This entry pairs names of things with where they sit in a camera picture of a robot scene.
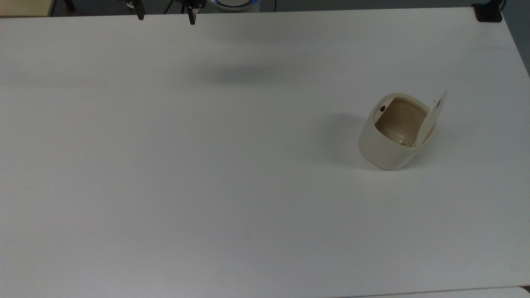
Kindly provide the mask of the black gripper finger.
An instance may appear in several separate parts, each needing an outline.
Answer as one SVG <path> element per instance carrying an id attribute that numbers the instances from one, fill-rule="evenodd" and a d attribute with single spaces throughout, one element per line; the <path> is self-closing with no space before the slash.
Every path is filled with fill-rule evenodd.
<path id="1" fill-rule="evenodd" d="M 125 0 L 125 5 L 131 10 L 134 10 L 138 19 L 144 20 L 145 18 L 145 8 L 142 0 Z"/>
<path id="2" fill-rule="evenodd" d="M 195 25 L 197 15 L 206 6 L 206 0 L 176 0 L 181 4 L 181 10 L 186 11 L 190 24 Z"/>

